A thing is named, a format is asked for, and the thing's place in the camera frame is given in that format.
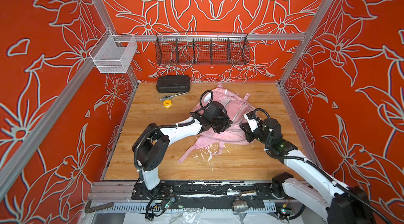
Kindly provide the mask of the pink student backpack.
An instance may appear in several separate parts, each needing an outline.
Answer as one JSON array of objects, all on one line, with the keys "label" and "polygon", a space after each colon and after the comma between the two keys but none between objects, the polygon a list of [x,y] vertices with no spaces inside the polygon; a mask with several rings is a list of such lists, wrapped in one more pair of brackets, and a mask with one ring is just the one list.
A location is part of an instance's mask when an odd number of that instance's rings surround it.
[{"label": "pink student backpack", "polygon": [[209,129],[199,135],[195,144],[191,146],[178,160],[181,164],[194,150],[209,149],[213,144],[218,144],[218,151],[215,155],[220,155],[226,144],[232,145],[248,145],[244,131],[240,124],[246,123],[244,115],[252,112],[255,108],[248,102],[250,93],[246,93],[243,97],[223,87],[221,83],[213,89],[213,100],[221,103],[227,110],[227,115],[233,122],[226,131],[216,133],[213,129]]}]

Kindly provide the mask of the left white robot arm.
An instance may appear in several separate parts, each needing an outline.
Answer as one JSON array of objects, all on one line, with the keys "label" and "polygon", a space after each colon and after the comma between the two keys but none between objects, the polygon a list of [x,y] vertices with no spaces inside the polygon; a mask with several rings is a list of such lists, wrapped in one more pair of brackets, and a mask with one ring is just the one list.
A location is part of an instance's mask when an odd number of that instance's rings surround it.
[{"label": "left white robot arm", "polygon": [[222,133],[233,124],[224,105],[214,100],[212,90],[207,90],[200,96],[199,105],[188,119],[177,124],[149,124],[132,146],[134,166],[143,187],[149,192],[160,184],[158,166],[170,145],[210,129],[215,133]]}]

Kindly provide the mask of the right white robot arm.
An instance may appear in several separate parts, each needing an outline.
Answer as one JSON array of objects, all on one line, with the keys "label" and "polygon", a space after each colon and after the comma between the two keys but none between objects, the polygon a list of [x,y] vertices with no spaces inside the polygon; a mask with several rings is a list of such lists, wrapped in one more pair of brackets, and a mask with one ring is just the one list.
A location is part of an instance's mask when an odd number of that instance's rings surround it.
[{"label": "right white robot arm", "polygon": [[275,198],[289,196],[319,215],[328,224],[374,224],[379,217],[386,224],[391,221],[370,205],[368,195],[359,187],[350,187],[332,177],[310,161],[294,144],[285,140],[277,120],[268,116],[261,120],[255,109],[244,115],[240,128],[247,141],[264,144],[264,152],[294,172],[308,183],[300,183],[293,175],[284,172],[272,179],[271,192]]}]

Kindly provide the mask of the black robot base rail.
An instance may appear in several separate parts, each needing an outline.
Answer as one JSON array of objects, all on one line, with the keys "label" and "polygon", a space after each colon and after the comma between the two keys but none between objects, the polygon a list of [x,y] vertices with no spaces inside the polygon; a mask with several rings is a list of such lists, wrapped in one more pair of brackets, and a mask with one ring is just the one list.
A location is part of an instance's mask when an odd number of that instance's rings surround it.
[{"label": "black robot base rail", "polygon": [[299,209],[302,204],[285,197],[277,199],[271,194],[271,181],[249,180],[162,180],[153,195],[174,196],[173,208],[229,209],[235,200],[247,202],[252,209],[268,209],[265,203],[274,203],[276,208],[285,205],[289,209]]}]

